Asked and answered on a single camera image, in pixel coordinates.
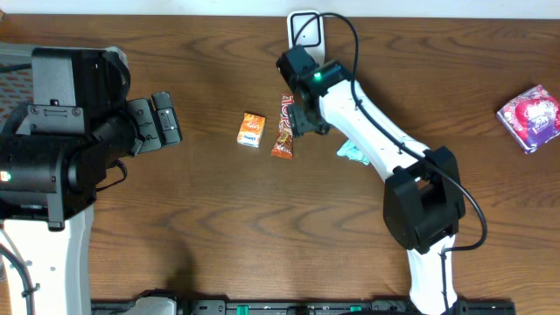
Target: wooden table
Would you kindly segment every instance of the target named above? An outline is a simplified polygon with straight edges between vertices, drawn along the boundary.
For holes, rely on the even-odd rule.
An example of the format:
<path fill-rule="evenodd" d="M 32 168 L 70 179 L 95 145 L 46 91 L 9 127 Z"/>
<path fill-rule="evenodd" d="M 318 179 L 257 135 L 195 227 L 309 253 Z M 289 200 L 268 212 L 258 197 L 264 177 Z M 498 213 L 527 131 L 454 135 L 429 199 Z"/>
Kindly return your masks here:
<path fill-rule="evenodd" d="M 560 312 L 560 140 L 525 155 L 494 115 L 535 84 L 560 96 L 560 22 L 353 21 L 369 97 L 416 139 L 454 152 L 488 218 L 486 245 L 453 257 L 457 292 L 511 298 L 519 314 Z M 327 59 L 350 67 L 350 31 L 331 19 L 325 31 Z M 292 161 L 270 156 L 287 91 L 275 68 L 284 18 L 8 15 L 0 41 L 119 46 L 130 99 L 172 95 L 183 143 L 125 159 L 129 179 L 95 205 L 92 298 L 153 288 L 232 299 L 408 294 L 406 253 L 382 220 L 383 183 L 336 156 L 346 138 L 304 136 Z M 235 141 L 245 111 L 267 117 L 258 150 Z M 457 244 L 479 236 L 469 206 Z"/>

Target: black cable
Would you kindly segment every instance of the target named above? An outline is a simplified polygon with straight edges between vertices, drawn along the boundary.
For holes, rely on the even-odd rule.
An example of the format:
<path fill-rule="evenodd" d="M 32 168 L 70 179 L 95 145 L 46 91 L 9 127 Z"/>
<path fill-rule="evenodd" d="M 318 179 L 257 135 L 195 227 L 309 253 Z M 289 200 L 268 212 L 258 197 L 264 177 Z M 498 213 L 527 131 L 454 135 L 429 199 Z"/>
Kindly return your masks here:
<path fill-rule="evenodd" d="M 110 187 L 115 186 L 115 185 L 117 185 L 117 184 L 121 184 L 121 183 L 126 179 L 126 177 L 129 175 L 128 172 L 127 172 L 127 170 L 126 170 L 126 165 L 123 163 L 123 161 L 121 161 L 121 160 L 116 160 L 116 161 L 115 161 L 115 166 L 117 166 L 118 168 L 121 169 L 122 178 L 119 179 L 119 180 L 117 180 L 117 181 L 116 181 L 115 183 L 113 183 L 113 184 L 109 184 L 109 185 L 106 185 L 106 186 L 103 186 L 103 187 L 96 188 L 96 189 L 95 189 L 96 192 L 102 192 L 102 191 L 104 191 L 104 190 L 107 189 L 107 188 L 110 188 Z"/>
<path fill-rule="evenodd" d="M 33 292 L 36 288 L 33 287 L 32 280 L 27 273 L 27 268 L 25 264 L 21 262 L 9 249 L 7 249 L 3 244 L 0 244 L 0 255 L 6 257 L 10 261 L 14 269 L 21 277 L 21 281 L 24 283 L 24 291 L 21 293 L 22 298 L 25 298 L 25 304 L 27 305 L 27 315 L 33 315 L 34 304 L 33 304 Z"/>
<path fill-rule="evenodd" d="M 0 67 L 0 74 L 6 74 L 6 73 L 12 72 L 12 71 L 27 70 L 27 69 L 31 69 L 31 68 L 32 68 L 32 64 L 3 66 L 3 67 Z"/>
<path fill-rule="evenodd" d="M 301 34 L 302 30 L 309 24 L 311 23 L 314 19 L 316 18 L 320 18 L 323 16 L 333 16 L 336 18 L 340 18 L 341 20 L 343 20 L 344 22 L 346 22 L 346 24 L 350 27 L 350 29 L 352 30 L 353 33 L 353 37 L 354 37 L 354 41 L 355 41 L 355 53 L 354 53 L 354 59 L 353 59 L 353 71 L 352 71 L 352 79 L 350 80 L 350 90 L 352 92 L 352 97 L 356 103 L 356 107 L 358 109 L 360 109 L 361 113 L 369 120 L 370 123 L 372 123 L 387 139 L 389 139 L 394 145 L 396 145 L 397 148 L 399 148 L 399 150 L 407 153 L 408 155 L 410 155 L 411 157 L 415 158 L 416 160 L 418 160 L 420 163 L 423 163 L 428 170 L 432 170 L 435 173 L 437 173 L 439 176 L 441 176 L 442 178 L 444 178 L 445 180 L 449 181 L 450 183 L 452 183 L 454 186 L 456 186 L 462 193 L 463 195 L 469 200 L 469 202 L 471 203 L 472 207 L 474 208 L 474 211 L 476 212 L 476 214 L 479 217 L 480 220 L 480 225 L 481 225 L 481 229 L 482 229 L 482 234 L 480 236 L 480 239 L 474 243 L 473 245 L 468 245 L 468 246 L 458 246 L 458 247 L 452 247 L 452 248 L 443 248 L 440 256 L 441 256 L 441 269 L 442 269 L 442 278 L 443 278 L 443 291 L 442 294 L 444 295 L 444 305 L 445 305 L 445 314 L 449 313 L 449 303 L 447 302 L 447 282 L 446 277 L 445 277 L 445 259 L 446 259 L 446 253 L 448 252 L 453 252 L 453 251 L 467 251 L 467 250 L 474 250 L 479 248 L 480 246 L 482 246 L 482 244 L 484 243 L 484 241 L 487 238 L 487 234 L 488 234 L 488 227 L 487 227 L 487 220 L 484 217 L 484 214 L 482 213 L 482 209 L 480 208 L 479 204 L 476 202 L 476 200 L 474 199 L 474 197 L 457 181 L 455 181 L 453 178 L 451 178 L 449 175 L 447 175 L 447 173 L 445 173 L 444 170 L 440 169 L 439 167 L 435 166 L 432 162 L 428 161 L 427 159 L 425 159 L 424 157 L 421 157 L 419 154 L 417 154 L 416 152 L 414 152 L 413 150 L 409 149 L 405 143 L 400 142 L 398 139 L 396 139 L 393 135 L 391 135 L 390 133 L 388 133 L 367 111 L 366 109 L 363 107 L 363 105 L 361 105 L 361 100 L 358 98 L 358 95 L 356 94 L 356 89 L 355 89 L 355 80 L 356 80 L 356 70 L 358 68 L 358 51 L 359 51 L 359 40 L 358 40 L 358 33 L 356 32 L 356 29 L 354 28 L 354 26 L 352 25 L 352 22 L 350 22 L 346 17 L 341 16 L 338 13 L 331 13 L 331 12 L 327 12 L 327 13 L 321 13 L 318 14 L 317 16 L 314 16 L 312 18 L 310 18 L 307 22 L 305 22 L 305 24 L 301 27 L 301 29 L 297 32 L 296 37 L 293 40 L 293 43 L 295 45 L 295 43 L 298 41 L 299 35 Z"/>

